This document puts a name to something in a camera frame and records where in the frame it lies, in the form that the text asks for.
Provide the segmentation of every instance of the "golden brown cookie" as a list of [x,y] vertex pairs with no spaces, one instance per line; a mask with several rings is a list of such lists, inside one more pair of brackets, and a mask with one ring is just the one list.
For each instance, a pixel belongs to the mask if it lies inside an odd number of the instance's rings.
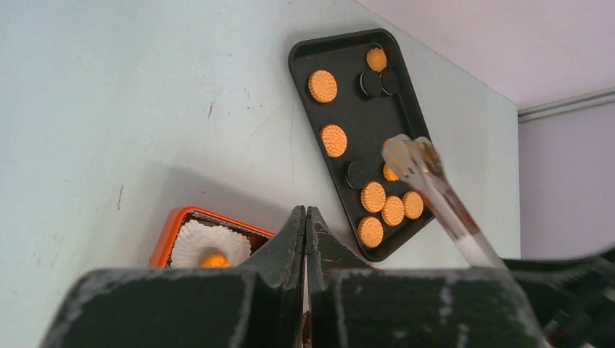
[[415,191],[404,194],[403,204],[404,214],[409,219],[418,219],[423,214],[423,199]]
[[384,229],[380,220],[373,216],[365,217],[359,223],[359,240],[368,248],[375,248],[382,242]]
[[384,51],[378,47],[370,49],[367,52],[366,59],[369,68],[377,73],[380,73],[385,67],[387,67],[387,55],[384,54]]
[[346,152],[348,139],[338,125],[326,125],[321,129],[321,138],[329,157],[340,157]]
[[397,174],[395,174],[393,172],[393,169],[391,169],[388,165],[384,165],[384,167],[382,168],[382,174],[384,174],[384,178],[386,178],[388,181],[399,180]]
[[337,82],[326,70],[316,70],[307,80],[307,89],[317,102],[329,103],[337,95]]
[[382,220],[389,226],[397,226],[403,220],[404,206],[398,196],[388,196],[382,208]]
[[201,267],[206,268],[227,268],[228,260],[222,254],[212,254],[203,260]]
[[384,193],[384,187],[372,181],[361,190],[361,204],[368,212],[379,212],[384,207],[384,200],[387,195]]

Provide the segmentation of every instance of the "table surface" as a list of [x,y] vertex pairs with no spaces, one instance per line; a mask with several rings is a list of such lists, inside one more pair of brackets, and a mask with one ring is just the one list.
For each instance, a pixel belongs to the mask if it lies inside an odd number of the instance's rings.
[[[450,181],[519,256],[515,105],[360,5],[112,2],[1,5],[0,346],[36,344],[82,272],[145,266],[176,207],[276,231],[312,205],[355,248],[287,67],[309,38],[393,33]],[[436,221],[378,264],[465,266]]]

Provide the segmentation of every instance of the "metal tongs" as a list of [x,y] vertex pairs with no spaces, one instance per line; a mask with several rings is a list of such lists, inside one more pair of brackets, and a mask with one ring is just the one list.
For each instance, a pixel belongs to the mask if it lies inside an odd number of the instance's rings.
[[382,157],[421,196],[470,266],[507,268],[448,183],[429,139],[400,134],[384,143]]

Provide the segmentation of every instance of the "cupcake liner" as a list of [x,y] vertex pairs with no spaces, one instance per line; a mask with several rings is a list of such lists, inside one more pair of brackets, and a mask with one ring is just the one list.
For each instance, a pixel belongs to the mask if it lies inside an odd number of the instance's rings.
[[229,267],[236,267],[250,255],[250,243],[245,236],[224,226],[204,226],[190,220],[179,230],[171,252],[172,268],[195,268],[211,254],[221,253]]

